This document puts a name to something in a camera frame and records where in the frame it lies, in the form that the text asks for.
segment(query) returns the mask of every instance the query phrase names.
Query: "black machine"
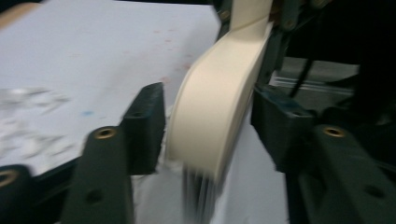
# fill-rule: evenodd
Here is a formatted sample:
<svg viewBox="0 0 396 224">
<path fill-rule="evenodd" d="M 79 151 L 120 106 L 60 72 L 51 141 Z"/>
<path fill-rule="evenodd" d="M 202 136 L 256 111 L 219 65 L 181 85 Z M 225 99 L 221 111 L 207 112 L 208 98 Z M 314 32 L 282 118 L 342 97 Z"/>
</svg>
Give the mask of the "black machine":
<svg viewBox="0 0 396 224">
<path fill-rule="evenodd" d="M 214 1 L 219 37 L 228 31 L 231 2 Z M 396 223 L 396 123 L 376 124 L 395 96 L 390 65 L 396 26 L 389 25 L 395 24 L 390 14 L 396 3 L 329 2 L 283 1 L 253 93 L 251 124 L 285 174 L 291 224 Z M 353 23 L 345 15 L 365 15 L 367 6 L 373 10 L 365 21 L 373 29 L 360 40 L 367 44 L 362 51 L 320 51 L 337 37 L 329 36 L 335 12 L 344 12 L 337 20 Z M 358 24 L 354 29 L 354 35 L 361 32 Z M 307 43 L 304 49 L 299 40 Z M 307 58 L 289 95 L 267 85 L 287 55 Z M 314 60 L 361 64 L 349 108 L 317 115 L 292 99 Z M 130 175 L 155 172 L 164 126 L 163 85 L 156 83 L 142 89 L 119 126 L 90 133 L 80 158 L 36 177 L 21 165 L 1 167 L 0 223 L 134 223 Z"/>
</svg>

